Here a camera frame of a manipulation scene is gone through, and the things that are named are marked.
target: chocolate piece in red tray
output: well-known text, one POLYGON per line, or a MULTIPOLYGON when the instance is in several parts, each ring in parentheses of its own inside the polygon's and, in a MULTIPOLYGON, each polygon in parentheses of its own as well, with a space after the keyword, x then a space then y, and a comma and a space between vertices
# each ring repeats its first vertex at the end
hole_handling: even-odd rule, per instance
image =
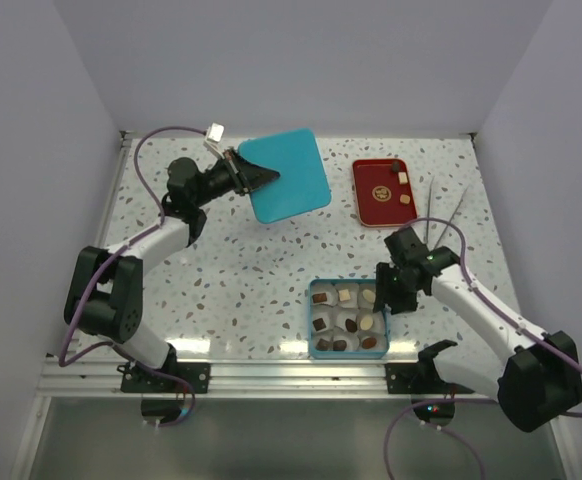
POLYGON ((400 184, 399 173, 409 178, 406 164, 395 158, 353 162, 353 179, 362 225, 396 227, 417 218, 411 183, 400 184), (410 201, 404 203, 405 197, 410 201))

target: speckled tabletop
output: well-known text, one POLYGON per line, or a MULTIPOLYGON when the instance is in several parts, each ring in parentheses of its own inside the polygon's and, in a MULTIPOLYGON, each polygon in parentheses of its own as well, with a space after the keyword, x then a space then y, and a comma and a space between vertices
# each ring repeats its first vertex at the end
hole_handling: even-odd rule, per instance
MULTIPOLYGON (((223 147, 237 146, 231 138, 223 147)), ((319 138, 332 190, 327 207, 271 225, 254 217, 248 198, 227 195, 206 208, 208 220, 192 248, 173 255, 145 277, 143 321, 177 349, 181 358, 303 359, 307 354, 307 287, 314 278, 369 278, 388 261, 383 239, 391 229, 363 227, 357 216, 351 164, 365 158, 406 161, 421 214, 431 177, 432 216, 449 218, 469 186, 457 225, 469 242, 468 264, 480 280, 513 308, 517 302, 469 139, 319 138)), ((200 138, 160 138, 141 152, 141 169, 158 195, 166 167, 189 156, 200 167, 214 162, 200 138)), ((156 219, 156 208, 127 159, 106 243, 128 238, 156 219)), ((416 227, 420 234, 423 227, 416 227)), ((430 245, 442 227, 431 226, 430 245)), ((458 251, 459 241, 445 234, 458 251)), ((486 344, 452 311, 433 298, 419 310, 390 317, 387 359, 413 359, 442 339, 459 342, 458 361, 501 367, 486 344)), ((92 337, 82 335, 80 346, 92 337)))

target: brown chocolate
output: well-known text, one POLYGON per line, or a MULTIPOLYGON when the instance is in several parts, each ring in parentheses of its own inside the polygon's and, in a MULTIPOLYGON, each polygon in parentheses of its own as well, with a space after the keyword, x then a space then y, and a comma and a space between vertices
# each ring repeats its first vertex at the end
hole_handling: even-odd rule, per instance
POLYGON ((324 330, 325 328, 327 328, 327 324, 322 318, 316 318, 313 321, 313 328, 315 328, 316 332, 319 332, 320 330, 324 330))
POLYGON ((344 326, 349 333, 355 333, 358 331, 358 324, 355 323, 355 320, 351 320, 350 318, 347 318, 347 321, 344 322, 344 326))
POLYGON ((333 351, 334 352, 344 352, 347 349, 347 341, 346 340, 336 340, 333 342, 333 351))
POLYGON ((329 350, 329 345, 330 345, 329 342, 327 342, 324 338, 321 338, 320 340, 318 340, 318 343, 316 343, 315 349, 321 352, 326 352, 327 350, 329 350))
POLYGON ((364 340, 362 340, 362 348, 364 348, 365 350, 373 348, 377 344, 378 344, 378 341, 373 337, 367 337, 364 340))
POLYGON ((311 297, 313 303, 324 303, 328 300, 326 293, 316 293, 311 297))

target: plastic box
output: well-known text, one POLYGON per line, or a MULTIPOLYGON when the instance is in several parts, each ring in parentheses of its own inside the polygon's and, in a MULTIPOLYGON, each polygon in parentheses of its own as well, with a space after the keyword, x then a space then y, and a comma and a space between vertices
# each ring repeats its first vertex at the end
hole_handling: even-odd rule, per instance
POLYGON ((309 330, 309 355, 311 355, 312 358, 315 358, 317 360, 342 360, 342 359, 357 359, 357 360, 373 360, 373 359, 378 359, 378 358, 382 358, 384 355, 386 355, 386 353, 389 351, 390 348, 390 344, 389 344, 389 324, 387 322, 387 316, 386 316, 386 312, 383 310, 382 311, 382 317, 384 318, 384 326, 385 326, 385 332, 384 334, 386 335, 387 338, 387 348, 386 350, 380 350, 380 351, 376 351, 376 352, 333 352, 333 351, 327 351, 327 352, 323 352, 320 350, 316 350, 313 347, 313 342, 312 342, 312 337, 313 337, 313 330, 311 329, 311 318, 312 318, 312 313, 313 313, 313 302, 311 301, 311 292, 313 291, 313 286, 318 284, 318 283, 330 283, 332 285, 338 284, 338 283, 357 283, 358 285, 365 285, 365 284, 373 284, 375 285, 375 279, 358 279, 358 278, 346 278, 346 279, 342 279, 342 278, 337 278, 337 279, 329 279, 329 278, 316 278, 315 280, 313 280, 311 283, 309 283, 309 310, 308 310, 308 316, 307 316, 307 328, 309 330))

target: white wall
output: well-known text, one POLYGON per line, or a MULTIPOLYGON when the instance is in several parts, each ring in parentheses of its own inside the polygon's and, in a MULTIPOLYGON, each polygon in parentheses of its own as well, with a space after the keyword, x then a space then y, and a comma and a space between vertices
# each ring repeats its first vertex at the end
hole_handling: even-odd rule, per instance
POLYGON ((117 132, 50 0, 0 0, 0 479, 41 362, 64 330, 77 252, 93 240, 117 132))
POLYGON ((550 0, 56 0, 117 124, 477 131, 550 0))
POLYGON ((477 144, 523 311, 582 361, 582 0, 553 2, 477 144))

